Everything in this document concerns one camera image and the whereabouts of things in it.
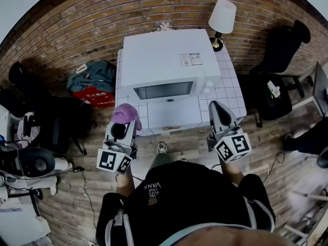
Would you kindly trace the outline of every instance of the wooden floor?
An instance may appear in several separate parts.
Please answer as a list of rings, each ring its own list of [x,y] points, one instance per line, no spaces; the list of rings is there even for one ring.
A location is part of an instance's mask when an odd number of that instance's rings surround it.
[[[115,174],[97,170],[95,165],[97,149],[101,147],[111,113],[111,108],[95,111],[98,127],[93,129],[90,137],[85,140],[88,152],[86,157],[81,156],[75,146],[72,146],[67,154],[68,160],[86,169],[84,175],[87,179],[87,192],[94,208],[95,223],[103,195],[107,192],[114,192],[116,188]],[[256,128],[253,115],[247,116],[241,126],[249,135],[253,152],[240,161],[242,171],[256,170],[255,174],[264,179],[280,150],[283,137],[319,120],[319,114],[313,103],[298,108],[278,120],[264,121],[261,129]],[[191,162],[210,167],[218,162],[216,153],[207,151],[206,137],[210,132],[211,129],[206,127],[179,131],[167,136],[138,137],[136,140],[139,148],[138,157],[132,164],[133,174],[141,178],[145,176],[160,141],[168,145],[169,153],[174,159],[186,158]],[[295,217],[297,212],[302,213],[303,208],[307,207],[306,201],[300,205],[291,203],[289,190],[295,187],[302,189],[304,187],[302,182],[307,182],[318,171],[322,172],[305,157],[305,154],[298,152],[286,155],[284,163],[276,163],[265,182],[271,205],[276,213],[276,232],[278,233],[282,232],[281,227],[286,222],[293,220],[292,217]],[[308,189],[314,190],[317,186],[326,184],[326,181],[328,180],[325,178],[319,179],[317,181],[319,183],[313,183],[312,186],[315,187],[308,187]],[[50,192],[45,190],[44,199],[38,203],[41,215],[48,220],[50,225],[52,231],[50,237],[55,246],[66,245],[73,239],[86,238],[95,241],[93,213],[83,186],[84,179],[81,173],[67,173],[60,177],[58,193],[51,196]]]

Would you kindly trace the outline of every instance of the paper tag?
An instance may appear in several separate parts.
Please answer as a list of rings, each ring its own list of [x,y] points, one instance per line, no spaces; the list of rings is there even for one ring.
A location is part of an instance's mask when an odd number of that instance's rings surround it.
[[[202,65],[202,61],[201,61],[201,58],[200,58],[200,54],[199,53],[194,53],[194,54],[190,54],[190,58],[191,58],[191,64],[193,66],[196,66],[196,65]]]
[[[86,63],[84,63],[82,66],[78,67],[75,71],[76,74],[81,73],[87,69]]]
[[[190,54],[180,54],[180,60],[181,60],[181,65],[183,67],[192,65],[191,59],[190,59]]]
[[[202,65],[202,61],[199,53],[180,54],[181,65],[185,66],[197,66]]]

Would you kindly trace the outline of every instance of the pink rag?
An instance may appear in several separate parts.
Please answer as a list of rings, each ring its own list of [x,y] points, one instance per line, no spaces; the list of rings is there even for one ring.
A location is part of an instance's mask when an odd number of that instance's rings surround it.
[[[130,104],[124,103],[116,107],[113,111],[112,121],[118,124],[126,124],[133,120],[137,121],[137,130],[142,129],[138,111]]]

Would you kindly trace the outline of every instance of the microwave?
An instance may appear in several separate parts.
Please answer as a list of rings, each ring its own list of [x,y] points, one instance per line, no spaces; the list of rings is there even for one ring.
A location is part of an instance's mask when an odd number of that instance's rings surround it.
[[[221,78],[205,29],[125,37],[121,87],[138,102],[177,101],[211,94]]]

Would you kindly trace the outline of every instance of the teal cloth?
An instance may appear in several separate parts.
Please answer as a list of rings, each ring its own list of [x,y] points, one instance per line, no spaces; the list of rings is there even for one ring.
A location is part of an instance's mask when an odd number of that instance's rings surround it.
[[[66,89],[70,92],[82,91],[89,85],[97,90],[115,92],[116,67],[107,61],[87,62],[87,69],[72,74],[67,81]]]

